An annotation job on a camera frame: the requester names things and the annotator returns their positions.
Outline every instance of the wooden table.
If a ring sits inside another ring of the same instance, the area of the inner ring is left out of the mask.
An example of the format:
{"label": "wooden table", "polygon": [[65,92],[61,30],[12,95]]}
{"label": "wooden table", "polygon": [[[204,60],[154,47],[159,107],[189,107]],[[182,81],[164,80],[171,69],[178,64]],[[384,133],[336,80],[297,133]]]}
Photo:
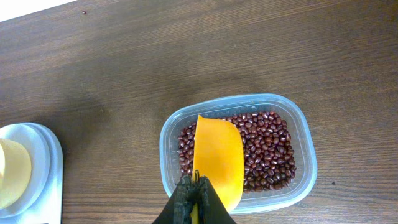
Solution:
{"label": "wooden table", "polygon": [[42,123],[65,153],[64,223],[151,223],[159,134],[177,109],[276,93],[302,109],[318,179],[237,223],[398,222],[394,1],[77,1],[0,23],[0,126]]}

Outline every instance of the pile of beans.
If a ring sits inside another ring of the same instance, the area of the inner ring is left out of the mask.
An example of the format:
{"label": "pile of beans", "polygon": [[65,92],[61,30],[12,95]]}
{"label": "pile of beans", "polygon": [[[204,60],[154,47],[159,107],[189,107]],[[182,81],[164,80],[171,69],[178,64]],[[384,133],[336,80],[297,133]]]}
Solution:
{"label": "pile of beans", "polygon": [[[287,123],[274,111],[243,113],[218,118],[233,123],[242,136],[244,154],[243,192],[280,190],[295,177],[294,150]],[[178,137],[182,176],[192,176],[196,123]]]}

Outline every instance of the white tray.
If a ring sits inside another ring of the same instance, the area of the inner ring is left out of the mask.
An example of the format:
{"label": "white tray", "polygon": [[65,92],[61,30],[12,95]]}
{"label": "white tray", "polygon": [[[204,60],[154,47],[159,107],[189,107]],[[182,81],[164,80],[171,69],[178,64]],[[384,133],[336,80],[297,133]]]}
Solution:
{"label": "white tray", "polygon": [[61,223],[63,154],[61,145],[51,130],[35,123],[22,123],[43,135],[50,151],[50,170],[44,188],[36,201],[18,215],[0,218],[0,223]]}

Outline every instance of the container rim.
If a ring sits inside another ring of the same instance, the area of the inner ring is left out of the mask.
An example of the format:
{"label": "container rim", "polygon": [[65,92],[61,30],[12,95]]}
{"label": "container rim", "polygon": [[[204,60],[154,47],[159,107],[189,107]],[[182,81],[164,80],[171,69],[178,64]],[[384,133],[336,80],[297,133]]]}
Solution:
{"label": "container rim", "polygon": [[257,212],[277,210],[277,209],[280,209],[280,208],[291,206],[291,205],[301,201],[304,197],[306,197],[310,193],[310,191],[312,190],[313,186],[315,185],[315,181],[317,179],[318,163],[317,163],[317,158],[316,158],[316,155],[315,155],[315,148],[313,146],[313,141],[312,141],[310,129],[308,127],[307,119],[305,118],[302,110],[293,101],[289,100],[288,98],[286,98],[284,96],[272,94],[272,93],[256,93],[256,94],[224,96],[224,97],[221,97],[221,98],[216,98],[216,99],[212,99],[212,100],[203,101],[201,103],[196,103],[194,105],[190,105],[190,106],[186,106],[186,107],[180,108],[176,112],[172,113],[169,116],[169,118],[167,118],[166,122],[164,123],[164,125],[162,127],[161,133],[160,133],[159,154],[160,154],[160,173],[161,173],[161,176],[162,176],[162,183],[163,183],[163,187],[164,187],[164,189],[165,189],[165,191],[166,191],[166,193],[167,193],[167,195],[169,197],[171,196],[172,192],[170,191],[169,186],[167,184],[166,170],[163,169],[165,167],[165,163],[167,163],[167,161],[165,160],[165,157],[164,157],[164,154],[163,154],[162,143],[164,142],[164,133],[166,132],[167,128],[169,127],[169,123],[171,122],[171,120],[174,119],[182,111],[187,110],[189,108],[201,106],[201,105],[208,104],[208,103],[214,103],[214,102],[220,101],[220,100],[230,100],[230,99],[234,99],[234,98],[245,98],[245,97],[255,97],[255,98],[263,98],[263,97],[264,98],[269,98],[269,97],[272,97],[272,98],[275,98],[276,100],[280,100],[280,101],[284,101],[284,102],[288,103],[289,106],[291,106],[297,112],[297,114],[300,116],[301,122],[303,124],[303,130],[304,130],[306,136],[308,136],[308,138],[307,138],[307,141],[308,141],[308,155],[310,157],[309,158],[310,161],[312,161],[312,169],[310,170],[311,179],[307,182],[307,186],[305,186],[304,189],[301,189],[298,192],[296,192],[298,195],[296,195],[295,197],[293,197],[290,200],[286,200],[286,201],[284,201],[282,203],[278,203],[278,204],[275,204],[275,205],[263,205],[263,206],[260,205],[260,206],[255,206],[255,207],[251,207],[251,208],[241,208],[237,212],[234,212],[234,210],[231,211],[230,214],[248,214],[248,213],[257,213]]}

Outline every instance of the plastic container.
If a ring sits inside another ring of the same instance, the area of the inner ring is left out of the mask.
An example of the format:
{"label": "plastic container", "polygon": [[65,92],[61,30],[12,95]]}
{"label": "plastic container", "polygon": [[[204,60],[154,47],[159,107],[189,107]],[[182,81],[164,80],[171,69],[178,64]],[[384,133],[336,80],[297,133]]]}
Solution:
{"label": "plastic container", "polygon": [[293,205],[310,193],[317,179],[318,165],[307,120],[298,106],[275,94],[253,94],[218,98],[182,108],[165,122],[160,134],[160,168],[162,182],[170,197],[180,180],[177,137],[181,129],[197,120],[219,118],[255,111],[275,111],[286,120],[295,151],[296,177],[282,190],[243,193],[239,205],[230,214],[266,212]]}

